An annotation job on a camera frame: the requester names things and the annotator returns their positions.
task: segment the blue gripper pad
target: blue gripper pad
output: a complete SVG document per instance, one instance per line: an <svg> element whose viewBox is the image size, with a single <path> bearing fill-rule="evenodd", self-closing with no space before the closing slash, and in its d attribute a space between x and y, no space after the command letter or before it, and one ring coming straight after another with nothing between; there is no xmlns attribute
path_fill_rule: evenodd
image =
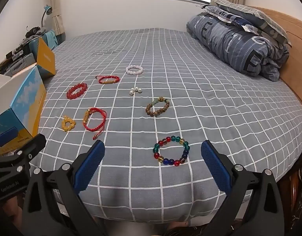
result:
<svg viewBox="0 0 302 236"><path fill-rule="evenodd" d="M6 143L18 136L18 129L16 127L11 128L10 130L5 131L0 134L0 147L4 146Z"/></svg>
<svg viewBox="0 0 302 236"><path fill-rule="evenodd" d="M231 176L215 152L217 151L210 141L204 141L201 144L202 158L208 166L216 185L226 195L229 195L232 189Z"/></svg>
<svg viewBox="0 0 302 236"><path fill-rule="evenodd" d="M105 154L104 143L97 140L88 150L87 154L87 158L81 164L74 176L73 188L76 194L79 194L79 192L84 191L87 188L95 171L101 163Z"/></svg>

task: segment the mattress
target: mattress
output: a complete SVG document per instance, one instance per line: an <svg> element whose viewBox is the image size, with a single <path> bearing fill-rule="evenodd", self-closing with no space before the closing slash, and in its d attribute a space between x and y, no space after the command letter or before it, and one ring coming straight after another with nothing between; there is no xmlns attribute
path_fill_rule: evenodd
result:
<svg viewBox="0 0 302 236"><path fill-rule="evenodd" d="M105 110L105 131L99 137L105 156L88 188L80 192L94 216L165 223L215 213L225 194L200 154L206 139L234 164L250 171L269 168L276 180L302 152L302 105L287 85L236 72L187 32L99 32L65 41L54 53L57 74L45 82L39 124L47 143L32 160L32 169L58 169L87 152L94 133L84 129L84 113L91 107ZM128 65L141 65L144 72L128 75ZM120 82L102 85L96 75L116 75ZM88 90L68 100L68 89L81 82ZM142 93L131 97L135 86ZM170 107L156 118L148 116L146 106L160 96ZM61 129L64 115L77 123L71 131ZM94 113L88 126L95 128L101 121ZM191 147L178 167L153 157L154 144L171 135L184 138ZM160 149L170 159L180 158L182 152L176 142Z"/></svg>

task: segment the lamp head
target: lamp head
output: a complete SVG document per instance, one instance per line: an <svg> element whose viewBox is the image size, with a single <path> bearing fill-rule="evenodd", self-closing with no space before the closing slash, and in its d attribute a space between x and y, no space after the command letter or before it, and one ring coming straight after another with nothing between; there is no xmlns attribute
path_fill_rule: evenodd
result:
<svg viewBox="0 0 302 236"><path fill-rule="evenodd" d="M44 10L46 12L46 15L49 15L49 14L52 13L52 7L51 6L45 5Z"/></svg>

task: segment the teal lamp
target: teal lamp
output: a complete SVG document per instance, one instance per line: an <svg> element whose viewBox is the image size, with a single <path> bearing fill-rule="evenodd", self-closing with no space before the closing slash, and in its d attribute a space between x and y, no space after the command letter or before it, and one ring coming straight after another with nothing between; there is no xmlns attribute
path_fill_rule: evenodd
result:
<svg viewBox="0 0 302 236"><path fill-rule="evenodd" d="M43 13L43 16L42 16L42 21L41 21L41 26L42 27L43 27L43 18L45 16L45 13L46 13L46 15L50 15L52 13L52 6L48 6L48 5L44 6L44 13Z"/></svg>

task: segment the red bead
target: red bead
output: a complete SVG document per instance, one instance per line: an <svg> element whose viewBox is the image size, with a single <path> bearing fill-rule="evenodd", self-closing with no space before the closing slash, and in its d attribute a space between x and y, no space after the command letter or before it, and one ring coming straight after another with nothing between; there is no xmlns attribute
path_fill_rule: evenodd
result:
<svg viewBox="0 0 302 236"><path fill-rule="evenodd" d="M180 161L179 161L179 160L175 160L175 161L174 161L174 165L175 165L176 167L178 167L179 164L180 164Z"/></svg>

